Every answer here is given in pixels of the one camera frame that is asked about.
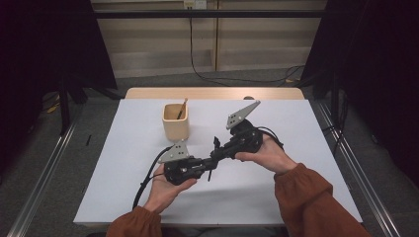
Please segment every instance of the person's right hand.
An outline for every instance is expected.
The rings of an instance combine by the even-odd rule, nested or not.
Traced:
[[[241,161],[253,161],[279,175],[283,175],[296,167],[296,162],[284,152],[272,137],[266,134],[263,135],[263,144],[258,152],[237,152],[234,157]]]

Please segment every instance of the hand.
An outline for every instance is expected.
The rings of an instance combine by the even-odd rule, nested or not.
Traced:
[[[258,152],[237,152],[235,158],[241,161],[253,161],[280,175],[296,166],[296,162],[284,152],[272,137],[266,134],[263,135],[263,144]]]
[[[153,175],[164,173],[164,164],[161,164]],[[144,208],[156,214],[160,214],[167,208],[175,197],[184,190],[187,190],[197,182],[196,179],[189,179],[182,183],[180,186],[174,186],[166,180],[164,175],[159,175],[153,178],[150,195],[148,201],[145,203]]]

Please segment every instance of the white table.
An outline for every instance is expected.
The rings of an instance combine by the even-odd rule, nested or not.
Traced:
[[[161,113],[165,104],[183,100],[123,100],[120,103],[97,167],[74,222],[108,224],[129,212],[139,184],[152,160],[172,143],[164,136]],[[251,101],[188,101],[192,155],[209,157],[213,137],[221,145],[230,135],[227,116]],[[248,119],[273,130],[296,162],[316,170],[334,186],[334,197],[360,222],[361,216],[306,100],[262,100]],[[162,223],[176,226],[281,225],[274,196],[273,174],[252,162],[224,159],[162,213]],[[139,204],[144,204],[151,184]]]

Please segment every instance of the black curtain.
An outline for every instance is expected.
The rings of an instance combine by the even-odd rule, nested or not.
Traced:
[[[394,164],[419,186],[419,2],[329,0],[327,9],[360,14],[321,21],[301,80],[314,84],[317,98],[337,80]]]
[[[0,0],[0,67],[0,171],[61,78],[72,88],[117,88],[88,0]]]

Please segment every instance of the electrical outlet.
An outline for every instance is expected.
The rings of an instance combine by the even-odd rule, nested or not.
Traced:
[[[206,10],[207,9],[207,0],[195,0],[195,8],[197,10]]]
[[[195,0],[184,0],[184,9],[195,9]]]

